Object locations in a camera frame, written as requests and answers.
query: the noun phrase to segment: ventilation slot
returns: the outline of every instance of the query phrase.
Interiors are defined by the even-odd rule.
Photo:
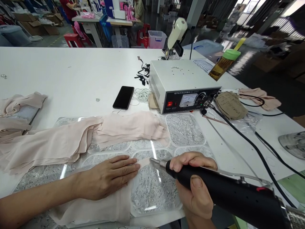
[[[160,98],[160,93],[159,93],[159,91],[158,91],[158,88],[157,88],[157,86],[156,86],[156,83],[155,83],[155,81],[154,81],[154,79],[153,79],[153,77],[152,77],[152,85],[153,85],[153,88],[155,89],[155,95],[158,97],[158,99]]]

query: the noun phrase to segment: fingernail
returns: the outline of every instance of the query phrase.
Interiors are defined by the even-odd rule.
[[[178,171],[179,171],[179,165],[178,165],[178,164],[174,165],[174,171],[175,171],[175,172],[178,172]]]
[[[202,187],[202,181],[201,181],[201,178],[199,176],[193,175],[191,177],[191,181],[192,181],[195,188],[201,188]]]

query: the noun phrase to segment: ultrasonic welding gun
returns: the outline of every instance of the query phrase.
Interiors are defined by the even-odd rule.
[[[285,206],[272,190],[247,183],[244,180],[246,175],[236,180],[222,175],[224,172],[221,170],[190,165],[184,165],[180,172],[175,172],[169,168],[171,161],[154,158],[150,160],[189,190],[191,176],[198,175],[206,184],[214,204],[259,229],[305,228],[303,212]]]

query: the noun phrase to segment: yellow straw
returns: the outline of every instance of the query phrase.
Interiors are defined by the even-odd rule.
[[[240,47],[241,47],[241,45],[245,42],[245,38],[242,38],[239,42],[238,42],[238,44],[237,44],[237,46],[234,48],[234,50],[238,50]]]

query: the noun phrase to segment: plastic bottle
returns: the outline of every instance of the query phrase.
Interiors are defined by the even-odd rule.
[[[239,57],[240,51],[228,49],[210,71],[209,76],[218,81],[231,64]]]

